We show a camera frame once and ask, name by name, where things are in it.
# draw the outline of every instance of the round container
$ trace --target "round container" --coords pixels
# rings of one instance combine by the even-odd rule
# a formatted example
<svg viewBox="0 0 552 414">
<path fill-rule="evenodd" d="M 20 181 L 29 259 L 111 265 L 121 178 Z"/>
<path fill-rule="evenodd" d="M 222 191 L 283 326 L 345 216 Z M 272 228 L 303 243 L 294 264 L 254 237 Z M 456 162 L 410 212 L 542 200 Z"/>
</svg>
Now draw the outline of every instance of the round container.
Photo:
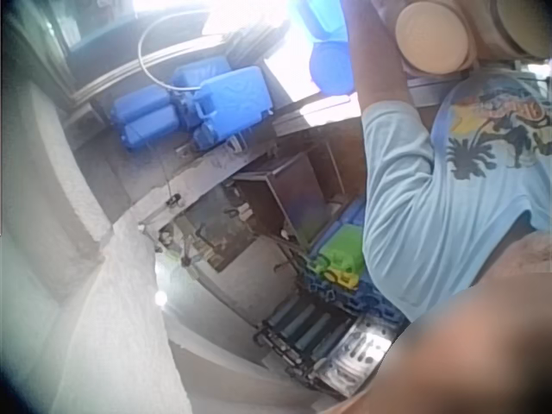
<svg viewBox="0 0 552 414">
<path fill-rule="evenodd" d="M 540 0 L 456 0 L 474 30 L 482 60 L 547 59 L 546 4 Z"/>
<path fill-rule="evenodd" d="M 471 37 L 462 16 L 445 3 L 416 2 L 404 8 L 395 27 L 398 48 L 419 71 L 444 75 L 471 65 Z"/>
<path fill-rule="evenodd" d="M 354 79 L 348 43 L 345 41 L 316 43 L 310 56 L 310 75 L 325 95 L 352 93 Z"/>
</svg>

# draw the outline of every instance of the white hose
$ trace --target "white hose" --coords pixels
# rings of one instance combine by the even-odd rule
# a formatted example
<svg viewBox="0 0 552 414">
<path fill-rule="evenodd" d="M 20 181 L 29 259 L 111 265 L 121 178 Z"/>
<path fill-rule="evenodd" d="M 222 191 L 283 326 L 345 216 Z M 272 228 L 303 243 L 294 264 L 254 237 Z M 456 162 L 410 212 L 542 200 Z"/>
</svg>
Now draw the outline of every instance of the white hose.
<svg viewBox="0 0 552 414">
<path fill-rule="evenodd" d="M 149 32 L 158 24 L 164 22 L 165 20 L 172 19 L 174 17 L 179 16 L 188 16 L 188 15 L 197 15 L 201 13 L 209 13 L 209 9 L 200 9 L 200 10 L 193 10 L 193 11 L 181 11 L 179 13 L 173 13 L 168 16 L 163 16 L 160 19 L 156 20 L 149 26 L 147 26 L 146 30 L 144 30 L 144 33 L 141 34 L 140 40 L 138 41 L 138 63 L 140 64 L 141 69 L 146 73 L 146 76 L 150 78 L 152 81 L 154 81 L 157 85 L 162 86 L 165 89 L 168 89 L 170 91 L 198 91 L 199 88 L 197 87 L 179 87 L 179 86 L 173 86 L 166 84 L 165 82 L 158 80 L 154 75 L 152 75 L 149 70 L 146 68 L 146 65 L 144 64 L 142 55 L 141 55 L 141 45 L 144 42 L 144 39 L 146 39 L 146 36 L 149 34 Z"/>
</svg>

